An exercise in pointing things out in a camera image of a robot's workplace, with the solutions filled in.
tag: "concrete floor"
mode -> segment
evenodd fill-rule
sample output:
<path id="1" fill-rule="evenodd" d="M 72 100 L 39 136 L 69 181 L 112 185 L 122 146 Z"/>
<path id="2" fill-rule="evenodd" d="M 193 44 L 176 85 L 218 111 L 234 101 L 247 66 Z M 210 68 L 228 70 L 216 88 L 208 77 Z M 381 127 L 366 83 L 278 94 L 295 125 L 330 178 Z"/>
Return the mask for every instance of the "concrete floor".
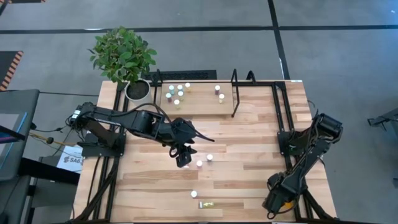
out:
<path id="1" fill-rule="evenodd" d="M 280 26 L 398 24 L 395 0 L 274 0 Z M 0 30 L 89 29 L 180 26 L 271 26 L 266 0 L 48 0 L 10 4 Z M 398 107 L 398 30 L 281 31 L 291 79 L 303 80 L 316 107 L 343 122 L 341 141 L 325 155 L 326 172 L 342 220 L 395 223 L 398 139 L 368 126 L 366 118 Z M 216 69 L 229 78 L 253 70 L 257 79 L 281 79 L 274 32 L 140 33 L 158 51 L 151 70 Z M 0 50 L 24 56 L 9 89 L 97 95 L 103 80 L 92 69 L 87 48 L 95 34 L 0 35 Z M 41 129 L 62 126 L 76 105 L 95 96 L 41 94 L 34 122 Z M 66 133 L 54 134 L 62 139 Z M 25 156 L 49 156 L 53 149 L 29 141 Z M 34 223 L 63 222 L 71 206 L 36 211 Z"/>

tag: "small bottle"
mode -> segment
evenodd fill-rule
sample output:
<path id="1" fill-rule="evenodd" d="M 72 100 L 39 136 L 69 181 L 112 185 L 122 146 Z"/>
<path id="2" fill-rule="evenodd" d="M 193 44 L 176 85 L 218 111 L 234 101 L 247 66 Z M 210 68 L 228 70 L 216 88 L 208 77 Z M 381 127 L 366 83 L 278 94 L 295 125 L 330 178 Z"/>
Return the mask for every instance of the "small bottle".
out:
<path id="1" fill-rule="evenodd" d="M 196 190 L 192 190 L 191 197 L 195 198 L 198 196 L 198 192 Z"/>
<path id="2" fill-rule="evenodd" d="M 208 162 L 211 162 L 211 161 L 213 160 L 213 155 L 208 154 L 208 155 L 206 156 L 206 158 L 207 158 L 207 161 L 208 161 Z"/>
<path id="3" fill-rule="evenodd" d="M 174 94 L 175 94 L 175 92 L 174 92 L 174 86 L 173 86 L 173 85 L 170 85 L 170 86 L 169 86 L 169 90 L 170 90 L 170 94 L 171 94 L 171 95 L 174 95 Z"/>
<path id="4" fill-rule="evenodd" d="M 216 94 L 216 95 L 219 95 L 220 89 L 221 89 L 221 87 L 220 87 L 219 85 L 217 85 L 217 86 L 215 87 L 215 94 Z"/>
<path id="5" fill-rule="evenodd" d="M 178 96 L 180 97 L 180 101 L 184 101 L 184 92 L 178 91 Z"/>
<path id="6" fill-rule="evenodd" d="M 178 86 L 177 86 L 177 90 L 178 90 L 178 91 L 184 91 L 183 88 L 182 88 L 182 85 L 178 85 Z"/>
<path id="7" fill-rule="evenodd" d="M 172 103 L 172 95 L 170 93 L 166 93 L 166 98 L 168 103 Z"/>
<path id="8" fill-rule="evenodd" d="M 191 83 L 186 83 L 185 89 L 187 90 L 187 92 L 191 92 Z"/>
<path id="9" fill-rule="evenodd" d="M 177 109 L 177 110 L 181 109 L 179 100 L 174 100 L 174 105 L 175 105 L 175 109 Z"/>
<path id="10" fill-rule="evenodd" d="M 220 94 L 219 96 L 218 96 L 218 102 L 219 103 L 223 103 L 224 102 L 224 94 Z"/>
<path id="11" fill-rule="evenodd" d="M 198 162 L 197 162 L 197 166 L 198 166 L 198 167 L 201 167 L 202 165 L 203 165 L 203 162 L 202 162 L 202 161 L 198 161 Z"/>

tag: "potted plant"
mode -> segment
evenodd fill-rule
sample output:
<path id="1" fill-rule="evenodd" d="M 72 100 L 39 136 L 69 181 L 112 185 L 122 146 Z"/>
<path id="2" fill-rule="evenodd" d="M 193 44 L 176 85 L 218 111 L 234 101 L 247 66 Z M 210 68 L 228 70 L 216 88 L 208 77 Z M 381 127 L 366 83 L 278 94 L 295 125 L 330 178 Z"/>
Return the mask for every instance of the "potted plant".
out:
<path id="1" fill-rule="evenodd" d="M 88 49 L 93 55 L 90 61 L 93 68 L 102 70 L 101 76 L 108 77 L 112 82 L 124 84 L 125 95 L 136 106 L 151 103 L 150 85 L 140 78 L 142 73 L 149 72 L 149 65 L 155 65 L 151 55 L 154 49 L 148 48 L 148 42 L 136 35 L 133 30 L 124 27 L 113 29 L 104 36 L 96 36 L 97 43 Z"/>

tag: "robotic arm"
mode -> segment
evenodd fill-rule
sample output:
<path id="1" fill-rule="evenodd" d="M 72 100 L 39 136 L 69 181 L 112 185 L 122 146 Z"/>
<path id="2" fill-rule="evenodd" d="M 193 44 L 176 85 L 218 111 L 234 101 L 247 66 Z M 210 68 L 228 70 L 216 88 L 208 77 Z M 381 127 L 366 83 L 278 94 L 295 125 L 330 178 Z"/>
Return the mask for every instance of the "robotic arm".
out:
<path id="1" fill-rule="evenodd" d="M 295 200 L 295 204 L 297 204 L 301 194 L 312 199 L 307 186 L 302 184 L 302 180 L 316 161 L 329 150 L 330 145 L 340 140 L 342 132 L 343 127 L 339 121 L 320 114 L 313 118 L 311 126 L 304 131 L 278 133 L 281 151 L 285 155 L 301 157 L 293 168 L 283 173 L 274 174 L 268 179 L 267 184 L 270 191 L 262 204 L 268 210 L 268 216 L 290 211 L 291 209 L 283 212 L 279 210 L 286 202 Z M 315 200 L 311 201 L 314 211 L 319 217 L 332 219 L 317 205 Z"/>
<path id="2" fill-rule="evenodd" d="M 77 107 L 69 120 L 69 125 L 77 131 L 87 129 L 92 133 L 87 135 L 84 142 L 78 143 L 84 149 L 105 148 L 112 151 L 124 148 L 125 135 L 107 130 L 100 123 L 124 127 L 135 136 L 157 141 L 163 147 L 169 146 L 169 155 L 176 159 L 178 167 L 183 167 L 191 162 L 191 154 L 197 152 L 191 146 L 186 146 L 185 143 L 195 143 L 192 140 L 195 137 L 214 142 L 200 134 L 193 127 L 191 121 L 182 118 L 171 121 L 164 111 L 162 111 L 163 114 L 160 114 L 136 109 L 120 112 L 100 108 L 93 103 L 84 103 Z"/>

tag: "wooden tabletop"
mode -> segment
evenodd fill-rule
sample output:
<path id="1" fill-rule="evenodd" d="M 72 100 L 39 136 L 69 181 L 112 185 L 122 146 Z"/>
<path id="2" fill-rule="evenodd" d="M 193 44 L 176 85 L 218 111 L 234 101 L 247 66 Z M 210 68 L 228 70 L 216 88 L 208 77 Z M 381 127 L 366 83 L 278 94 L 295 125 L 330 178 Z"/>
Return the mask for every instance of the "wooden tabletop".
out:
<path id="1" fill-rule="evenodd" d="M 286 86 L 295 128 L 305 129 L 311 124 L 311 114 L 303 83 L 286 81 Z M 98 106 L 112 108 L 115 94 L 116 84 L 103 82 Z M 282 94 L 278 94 L 283 105 Z M 241 102 L 234 118 L 184 117 L 192 119 L 199 132 L 215 140 L 194 139 L 196 144 L 193 148 L 198 153 L 192 156 L 189 168 L 178 168 L 175 159 L 169 157 L 167 148 L 128 134 L 126 150 L 119 165 L 111 222 L 268 221 L 267 211 L 261 207 L 268 194 L 266 181 L 272 174 L 285 171 L 276 137 L 279 127 L 272 90 L 266 86 L 239 87 L 239 95 Z M 288 127 L 284 107 L 281 110 L 284 125 Z M 213 162 L 205 162 L 207 154 L 213 155 Z M 200 169 L 195 165 L 197 160 L 204 161 Z M 74 203 L 76 215 L 86 207 L 95 162 L 96 158 L 84 161 Z M 102 160 L 91 197 L 98 188 L 101 163 Z M 335 216 L 323 165 L 320 162 L 315 164 L 306 179 L 317 202 Z M 195 199 L 191 197 L 192 190 L 198 192 Z M 103 198 L 99 217 L 104 217 L 108 192 Z M 215 206 L 200 209 L 200 202 L 214 202 Z M 294 213 L 278 215 L 274 220 L 293 221 Z"/>
<path id="2" fill-rule="evenodd" d="M 172 103 L 168 103 L 166 93 L 169 86 L 177 89 L 183 83 L 165 83 L 162 85 L 162 96 L 160 107 L 169 115 L 231 115 L 234 111 L 232 84 L 228 83 L 192 83 L 190 91 L 184 90 L 183 101 L 180 101 L 180 108 L 176 109 L 174 100 L 180 100 L 175 90 L 172 96 Z M 224 94 L 223 103 L 219 103 L 218 95 L 215 94 L 215 86 L 221 87 L 220 93 Z"/>

